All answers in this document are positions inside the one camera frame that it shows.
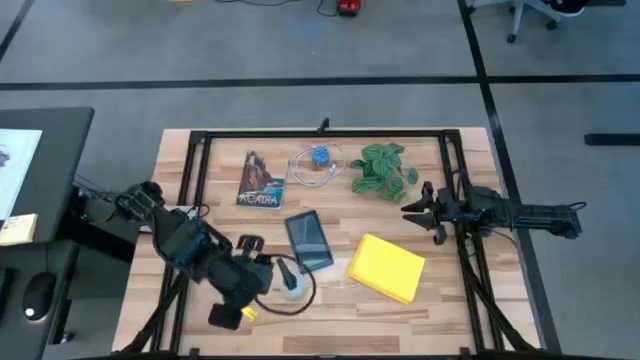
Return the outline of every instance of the office chair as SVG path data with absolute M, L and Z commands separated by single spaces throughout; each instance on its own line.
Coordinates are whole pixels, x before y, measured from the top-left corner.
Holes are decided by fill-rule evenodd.
M 471 0 L 471 5 L 467 7 L 467 10 L 469 14 L 473 14 L 476 11 L 476 7 L 479 6 L 511 3 L 510 11 L 513 14 L 513 31 L 507 37 L 507 42 L 513 44 L 520 29 L 525 5 L 529 5 L 550 17 L 551 20 L 547 22 L 547 29 L 554 30 L 558 27 L 558 22 L 562 18 L 580 15 L 584 10 L 584 4 L 587 2 L 588 0 L 575 0 L 574 2 L 567 1 L 564 4 L 562 0 Z

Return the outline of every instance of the wooden tabletop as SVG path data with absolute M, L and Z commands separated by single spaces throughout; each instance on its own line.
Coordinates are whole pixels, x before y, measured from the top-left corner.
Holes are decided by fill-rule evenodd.
M 191 130 L 165 130 L 153 180 L 164 190 L 167 204 L 175 204 Z M 467 168 L 475 185 L 499 189 L 498 175 L 484 128 L 461 128 Z M 361 158 L 360 150 L 372 143 L 395 142 L 406 147 L 403 168 L 415 167 L 420 180 L 408 186 L 401 205 L 378 199 L 375 194 L 356 195 L 351 182 L 360 171 L 345 169 L 320 188 L 304 187 L 287 177 L 281 210 L 259 210 L 235 205 L 245 155 L 255 150 L 265 156 L 268 170 L 278 177 L 287 171 L 288 158 L 319 143 L 343 146 L 348 161 Z M 332 158 L 339 153 L 332 150 Z M 196 152 L 195 164 L 199 163 Z M 301 161 L 303 175 L 322 174 L 310 162 Z M 191 176 L 189 201 L 193 200 L 197 166 Z M 432 233 L 401 218 L 400 207 L 420 197 L 420 185 L 430 180 L 445 187 L 439 146 L 433 138 L 339 139 L 218 139 L 209 158 L 204 203 L 211 208 L 206 220 L 236 242 L 242 234 L 265 238 L 265 252 L 291 254 L 284 219 L 315 209 L 334 256 L 335 264 L 314 274 L 318 293 L 314 304 L 295 317 L 258 311 L 251 322 L 243 319 L 238 331 L 207 323 L 211 306 L 221 296 L 206 281 L 191 283 L 182 331 L 180 353 L 198 347 L 203 355 L 282 354 L 456 354 L 460 347 L 473 349 L 473 336 L 465 300 L 455 238 L 435 246 Z M 411 304 L 401 304 L 346 276 L 354 252 L 365 233 L 371 233 L 426 258 L 418 291 Z M 501 236 L 484 240 L 493 290 L 498 306 L 527 341 L 538 346 L 522 271 L 514 244 Z M 139 331 L 154 310 L 164 269 L 150 237 L 141 235 L 131 266 L 113 349 L 121 349 Z M 280 276 L 274 277 L 264 302 L 293 310 L 305 299 L 291 303 L 282 296 Z M 485 343 L 491 346 L 487 316 L 479 306 Z M 168 348 L 173 308 L 165 323 L 163 349 Z

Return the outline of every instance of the phone screen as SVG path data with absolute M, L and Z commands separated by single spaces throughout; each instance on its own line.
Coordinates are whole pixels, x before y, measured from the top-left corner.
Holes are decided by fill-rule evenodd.
M 288 218 L 285 226 L 298 262 L 311 271 L 333 264 L 327 239 L 315 211 Z

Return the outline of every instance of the yellow sponge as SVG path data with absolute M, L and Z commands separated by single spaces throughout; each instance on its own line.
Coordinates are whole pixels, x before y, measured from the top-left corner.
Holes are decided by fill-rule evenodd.
M 349 277 L 408 304 L 418 289 L 425 259 L 371 234 L 360 241 Z

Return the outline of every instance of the computer mouse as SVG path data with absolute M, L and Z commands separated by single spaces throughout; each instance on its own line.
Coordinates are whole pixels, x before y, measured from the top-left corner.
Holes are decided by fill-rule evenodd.
M 22 298 L 22 311 L 27 319 L 37 321 L 47 315 L 55 287 L 56 276 L 50 272 L 41 272 L 29 280 Z

